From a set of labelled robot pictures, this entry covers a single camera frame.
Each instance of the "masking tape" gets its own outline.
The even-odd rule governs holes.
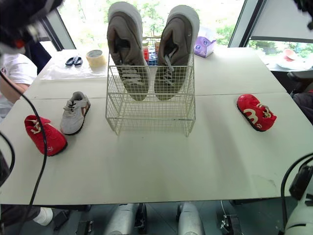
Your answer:
[[[88,60],[90,67],[100,67],[107,63],[101,50],[89,51],[86,55],[86,59]]]

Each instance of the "red shoe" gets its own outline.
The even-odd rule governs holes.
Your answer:
[[[65,137],[50,124],[50,120],[43,117],[40,117],[40,120],[43,123],[45,130],[48,150],[47,155],[53,156],[63,151],[67,147],[67,140]],[[29,137],[34,141],[39,151],[44,154],[44,138],[36,116],[27,116],[24,123]]]
[[[251,126],[257,131],[266,131],[274,124],[275,116],[268,106],[263,105],[251,94],[242,94],[237,100],[239,111],[249,121]]]

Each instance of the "white table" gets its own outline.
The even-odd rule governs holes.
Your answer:
[[[274,75],[251,48],[225,48],[195,56],[196,95],[283,93]]]
[[[76,50],[63,50],[52,58],[32,86],[25,93],[31,99],[70,98],[75,91],[83,90],[89,98],[105,98],[107,79],[41,80],[55,63],[61,64],[77,54]],[[250,48],[225,48],[207,58],[195,56],[196,95],[284,93],[280,85]]]
[[[105,98],[92,98],[81,132],[66,136],[67,149],[48,158],[35,204],[278,197],[287,168],[313,152],[313,127],[287,93],[256,96],[278,116],[270,130],[257,132],[248,124],[237,110],[238,95],[205,95],[196,97],[197,120],[188,138],[181,133],[117,136],[104,118]],[[66,99],[33,103],[59,126]],[[0,188],[1,203],[27,204],[38,177],[43,156],[23,124],[31,113],[19,100],[0,125],[16,151],[15,168]],[[3,140],[0,149],[9,161]]]

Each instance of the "white t-shirt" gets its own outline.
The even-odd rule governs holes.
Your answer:
[[[14,83],[30,85],[37,77],[37,67],[22,54],[3,54],[0,58],[0,70]],[[0,92],[0,123],[12,106],[13,103]]]

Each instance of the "gray sneaker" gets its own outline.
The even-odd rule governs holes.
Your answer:
[[[155,92],[159,100],[169,100],[178,93],[187,75],[186,66],[193,54],[200,21],[198,14],[189,6],[174,7],[163,30],[158,50]]]
[[[130,96],[144,100],[149,88],[147,65],[142,52],[142,21],[138,10],[126,2],[111,5],[107,32],[111,57]]]

